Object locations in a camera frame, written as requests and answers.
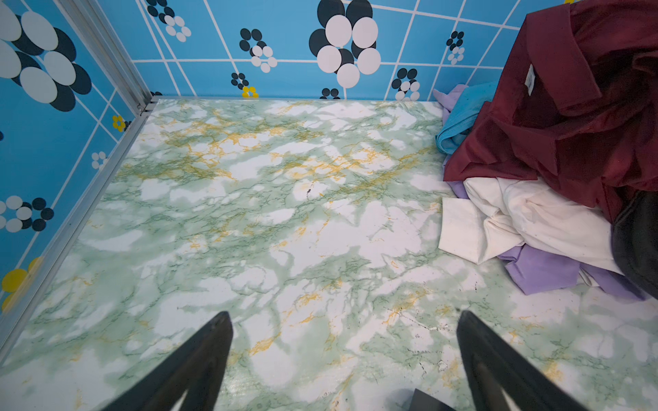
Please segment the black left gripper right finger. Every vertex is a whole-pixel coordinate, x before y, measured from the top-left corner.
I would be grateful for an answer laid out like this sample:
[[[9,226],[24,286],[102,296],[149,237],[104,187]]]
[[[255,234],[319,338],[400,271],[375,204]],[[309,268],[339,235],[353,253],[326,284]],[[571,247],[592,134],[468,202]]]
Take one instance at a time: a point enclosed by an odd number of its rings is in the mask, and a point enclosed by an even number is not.
[[[459,349],[477,410],[584,410],[474,313],[462,311]]]

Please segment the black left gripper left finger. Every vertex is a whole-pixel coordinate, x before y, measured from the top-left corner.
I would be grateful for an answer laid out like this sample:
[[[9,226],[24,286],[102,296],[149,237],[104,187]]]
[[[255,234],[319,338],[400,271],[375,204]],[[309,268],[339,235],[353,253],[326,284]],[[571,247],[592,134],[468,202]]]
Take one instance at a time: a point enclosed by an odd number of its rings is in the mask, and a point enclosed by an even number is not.
[[[233,327],[220,312],[106,410],[213,410],[231,349]]]

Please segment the dark grey fleece garment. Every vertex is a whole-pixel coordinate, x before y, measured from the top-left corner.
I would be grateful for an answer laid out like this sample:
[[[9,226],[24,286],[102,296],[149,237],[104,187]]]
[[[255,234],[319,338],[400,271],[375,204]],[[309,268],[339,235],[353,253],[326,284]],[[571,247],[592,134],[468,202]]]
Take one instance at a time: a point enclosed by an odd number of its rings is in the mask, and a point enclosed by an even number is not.
[[[638,192],[618,215],[612,254],[621,272],[657,298],[657,193]]]

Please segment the maroon red shirt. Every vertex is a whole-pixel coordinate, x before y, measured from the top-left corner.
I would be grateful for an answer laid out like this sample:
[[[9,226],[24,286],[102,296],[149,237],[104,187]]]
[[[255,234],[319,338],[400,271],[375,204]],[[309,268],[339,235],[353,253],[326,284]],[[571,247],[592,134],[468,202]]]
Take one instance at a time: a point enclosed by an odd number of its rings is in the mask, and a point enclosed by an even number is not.
[[[526,16],[447,181],[541,179],[614,221],[657,188],[657,4],[582,1]]]

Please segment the lavender purple cloth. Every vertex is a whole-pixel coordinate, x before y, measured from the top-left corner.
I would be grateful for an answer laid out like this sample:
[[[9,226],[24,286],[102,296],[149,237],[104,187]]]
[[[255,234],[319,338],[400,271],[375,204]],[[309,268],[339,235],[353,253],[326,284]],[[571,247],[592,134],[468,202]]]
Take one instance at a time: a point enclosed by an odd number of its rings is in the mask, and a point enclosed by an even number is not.
[[[449,185],[455,193],[454,198],[468,197],[464,182],[451,182]],[[544,252],[529,245],[512,248],[495,258],[505,261],[505,268],[512,281],[526,295],[587,284],[612,296],[632,301],[643,301],[646,298],[644,292],[621,273]]]

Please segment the white cloth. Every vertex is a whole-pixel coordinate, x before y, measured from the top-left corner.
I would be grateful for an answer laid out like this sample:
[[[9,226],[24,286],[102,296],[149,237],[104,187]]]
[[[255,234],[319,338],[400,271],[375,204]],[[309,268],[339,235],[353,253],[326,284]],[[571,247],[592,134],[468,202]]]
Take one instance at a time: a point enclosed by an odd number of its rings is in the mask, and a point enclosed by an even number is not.
[[[612,226],[598,209],[557,194],[542,180],[469,178],[466,199],[442,201],[439,249],[475,264],[529,245],[610,272]]]

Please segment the teal blue cloth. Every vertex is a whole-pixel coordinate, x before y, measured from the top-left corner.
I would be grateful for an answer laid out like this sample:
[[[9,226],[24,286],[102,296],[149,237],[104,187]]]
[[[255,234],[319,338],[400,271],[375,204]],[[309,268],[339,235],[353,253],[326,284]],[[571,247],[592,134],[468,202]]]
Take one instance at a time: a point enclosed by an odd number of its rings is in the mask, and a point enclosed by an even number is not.
[[[475,86],[459,84],[448,94],[433,90],[443,111],[443,127],[435,136],[440,152],[447,155],[456,152],[471,132],[484,104],[493,100],[497,86],[497,82]]]

